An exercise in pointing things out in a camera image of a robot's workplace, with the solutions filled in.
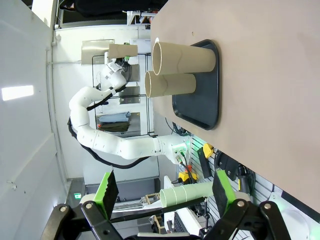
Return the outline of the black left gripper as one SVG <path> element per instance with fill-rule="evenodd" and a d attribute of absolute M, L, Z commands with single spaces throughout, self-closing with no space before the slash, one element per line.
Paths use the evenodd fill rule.
<path fill-rule="evenodd" d="M 129 69 L 131 67 L 131 65 L 128 63 L 129 60 L 130 60 L 130 56 L 120 57 L 115 59 L 115 63 L 121 68 Z"/>

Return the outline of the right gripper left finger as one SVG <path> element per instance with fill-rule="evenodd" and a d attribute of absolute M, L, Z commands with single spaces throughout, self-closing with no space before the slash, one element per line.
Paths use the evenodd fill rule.
<path fill-rule="evenodd" d="M 72 208 L 56 205 L 42 232 L 42 240 L 77 240 L 83 232 L 92 232 L 97 240 L 119 240 L 111 216 L 119 190 L 114 172 L 106 172 L 93 197 Z"/>

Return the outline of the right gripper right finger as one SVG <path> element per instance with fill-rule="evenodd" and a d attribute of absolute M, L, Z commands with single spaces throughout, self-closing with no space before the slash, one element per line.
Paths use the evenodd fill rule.
<path fill-rule="evenodd" d="M 236 196 L 223 170 L 216 170 L 212 192 L 220 219 L 205 235 L 205 240 L 229 240 L 238 231 L 248 231 L 254 240 L 290 240 L 291 236 L 273 201 L 255 205 L 244 196 Z"/>

